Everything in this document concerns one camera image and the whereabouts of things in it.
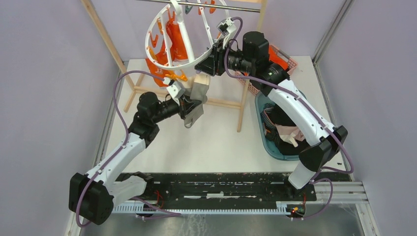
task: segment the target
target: wooden stand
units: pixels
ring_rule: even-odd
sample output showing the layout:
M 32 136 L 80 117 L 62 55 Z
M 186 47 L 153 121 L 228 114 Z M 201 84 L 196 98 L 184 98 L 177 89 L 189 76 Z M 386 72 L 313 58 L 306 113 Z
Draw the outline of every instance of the wooden stand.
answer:
M 91 0 L 80 0 L 80 1 L 83 4 L 83 6 L 85 7 L 88 14 L 90 15 L 91 20 L 94 22 L 95 27 L 97 28 L 98 32 L 100 33 L 101 37 L 103 38 L 104 43 L 106 44 L 107 48 L 109 49 L 110 53 L 112 54 L 112 57 L 115 60 L 116 64 L 118 65 L 120 71 L 122 73 L 125 73 L 127 71 L 126 67 L 124 66 L 123 61 L 121 60 L 120 55 L 117 52 L 116 47 L 113 44 L 109 34 L 107 33 L 106 29 L 104 28 L 103 23 L 101 22 L 100 18 L 98 17 L 97 12 L 95 11 L 94 6 L 91 3 Z M 262 4 L 261 12 L 260 12 L 259 19 L 258 19 L 258 25 L 257 25 L 257 28 L 256 28 L 257 31 L 262 30 L 262 23 L 263 23 L 264 17 L 265 17 L 265 10 L 266 10 L 266 6 L 267 6 L 267 1 L 268 0 L 256 0 L 256 2 L 261 2 L 261 4 Z M 159 90 L 159 89 L 141 87 L 141 83 L 142 83 L 142 80 L 143 80 L 144 76 L 145 76 L 144 74 L 141 74 L 139 76 L 139 79 L 136 82 L 136 84 L 133 83 L 133 81 L 132 81 L 132 79 L 130 78 L 129 75 L 127 75 L 125 77 L 125 79 L 128 82 L 130 88 L 132 89 L 132 92 L 129 96 L 129 100 L 127 101 L 127 103 L 126 103 L 126 105 L 123 109 L 125 112 L 127 112 L 129 110 L 130 105 L 132 104 L 136 94 L 138 94 L 138 93 L 144 93 L 144 92 L 147 92 L 147 91 L 151 91 L 151 92 L 156 93 L 158 96 L 165 96 L 167 94 L 166 91 L 162 91 L 162 90 Z M 238 132 L 240 132 L 241 129 L 242 129 L 243 111 L 244 111 L 244 107 L 245 107 L 248 87 L 249 87 L 249 80 L 246 80 L 245 86 L 243 88 L 242 99 L 241 99 L 240 102 L 209 98 L 207 103 L 206 103 L 208 105 L 213 105 L 213 106 L 239 109 Z

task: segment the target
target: pink plastic basket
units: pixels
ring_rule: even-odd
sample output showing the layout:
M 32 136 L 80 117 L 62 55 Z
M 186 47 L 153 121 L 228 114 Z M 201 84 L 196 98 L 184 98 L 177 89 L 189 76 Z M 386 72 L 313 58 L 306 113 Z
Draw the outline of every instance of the pink plastic basket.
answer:
M 288 63 L 288 68 L 290 69 L 288 71 L 289 75 L 292 75 L 294 70 L 297 68 L 298 63 L 292 59 L 289 55 L 287 55 L 285 52 L 279 50 L 278 47 L 271 45 L 273 51 L 280 57 L 287 59 L 287 63 Z M 241 75 L 240 72 L 235 72 L 235 75 Z M 244 79 L 238 79 L 239 82 L 244 86 L 245 85 L 245 80 Z M 251 84 L 249 84 L 249 88 L 248 91 L 251 92 L 253 95 L 257 95 L 259 93 L 259 90 L 257 90 L 255 87 L 253 87 Z

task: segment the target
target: white floor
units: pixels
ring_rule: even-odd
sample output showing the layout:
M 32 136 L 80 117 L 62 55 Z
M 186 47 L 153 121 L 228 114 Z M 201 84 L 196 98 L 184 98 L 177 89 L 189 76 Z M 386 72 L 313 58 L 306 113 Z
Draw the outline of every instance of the white floor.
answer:
M 299 64 L 291 76 L 308 101 L 329 119 L 319 83 L 309 56 L 293 57 Z M 146 70 L 143 59 L 131 60 L 129 70 Z M 138 74 L 133 74 L 135 83 Z M 145 76 L 143 86 L 156 87 L 153 79 Z M 243 86 L 226 74 L 211 80 L 208 96 L 240 101 Z M 119 107 L 123 109 L 130 87 L 123 83 Z M 122 111 L 129 125 L 136 112 L 139 95 L 128 113 Z M 298 161 L 279 161 L 270 157 L 262 144 L 255 109 L 255 97 L 248 92 L 240 133 L 236 132 L 239 110 L 205 105 L 204 115 L 186 129 L 179 116 L 160 122 L 160 132 L 152 144 L 126 167 L 124 172 L 147 173 L 217 173 L 217 172 L 291 172 Z M 123 126 L 116 116 L 111 129 L 107 152 L 111 152 L 124 138 Z M 327 166 L 345 170 L 341 154 L 337 154 Z

